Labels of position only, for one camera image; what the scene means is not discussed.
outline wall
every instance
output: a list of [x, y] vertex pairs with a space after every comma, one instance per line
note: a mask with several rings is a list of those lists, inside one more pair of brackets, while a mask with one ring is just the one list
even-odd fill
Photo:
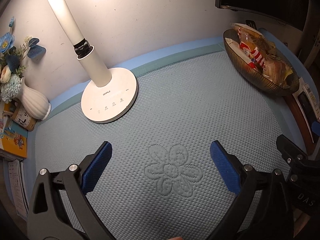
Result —
[[[108, 67], [144, 53], [221, 36], [230, 22], [256, 21], [294, 51], [301, 32], [268, 17], [217, 9], [215, 0], [66, 0], [90, 44]], [[47, 0], [11, 0], [0, 18], [0, 34], [15, 16], [15, 45], [27, 35], [40, 39], [47, 53], [28, 59], [26, 83], [49, 100], [89, 79]]]

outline white round lamp base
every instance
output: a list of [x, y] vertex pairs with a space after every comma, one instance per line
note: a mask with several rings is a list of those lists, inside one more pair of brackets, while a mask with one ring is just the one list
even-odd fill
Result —
[[133, 105], [138, 94], [134, 74], [125, 68], [110, 68], [112, 78], [104, 87], [90, 81], [81, 98], [84, 115], [93, 122], [112, 122], [124, 115]]

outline white electronic device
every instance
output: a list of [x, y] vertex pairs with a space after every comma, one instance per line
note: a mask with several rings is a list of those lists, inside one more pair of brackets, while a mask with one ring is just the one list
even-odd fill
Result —
[[108, 69], [94, 46], [82, 35], [65, 0], [48, 0], [57, 20], [75, 48], [77, 59], [92, 79], [81, 98], [84, 115], [97, 123], [112, 122], [133, 105], [138, 84], [125, 68]]
[[320, 108], [316, 101], [316, 97], [313, 94], [308, 83], [305, 83], [303, 78], [299, 78], [299, 90], [292, 95], [297, 101], [297, 104], [306, 120], [309, 133], [312, 138], [312, 142], [315, 142], [314, 135], [311, 131], [311, 125], [314, 121], [320, 121]]

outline stitched flower pattern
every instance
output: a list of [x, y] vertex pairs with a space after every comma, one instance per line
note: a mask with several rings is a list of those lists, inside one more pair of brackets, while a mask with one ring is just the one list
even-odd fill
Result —
[[145, 175], [157, 180], [157, 191], [167, 196], [172, 190], [183, 197], [193, 194], [192, 183], [202, 178], [202, 171], [195, 165], [187, 164], [188, 151], [182, 145], [175, 145], [167, 152], [160, 145], [149, 148], [149, 154], [155, 163], [145, 168]]

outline bowl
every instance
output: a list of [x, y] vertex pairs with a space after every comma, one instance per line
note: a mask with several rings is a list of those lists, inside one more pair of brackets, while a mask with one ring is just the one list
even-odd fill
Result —
[[255, 71], [251, 68], [238, 54], [234, 52], [234, 50], [227, 44], [225, 38], [233, 39], [234, 41], [240, 43], [238, 33], [234, 29], [226, 30], [223, 33], [223, 43], [224, 47], [226, 48], [226, 52], [233, 63], [234, 67], [239, 71], [239, 73], [248, 80], [252, 85], [265, 91], [269, 94], [273, 94], [276, 96], [288, 96], [293, 94], [294, 92], [298, 91], [299, 89], [299, 77], [292, 67], [289, 60], [278, 50], [276, 49], [276, 56], [283, 59], [288, 66], [292, 69], [292, 74], [290, 74], [287, 78], [287, 88], [282, 88], [270, 80], [265, 78], [259, 72]]

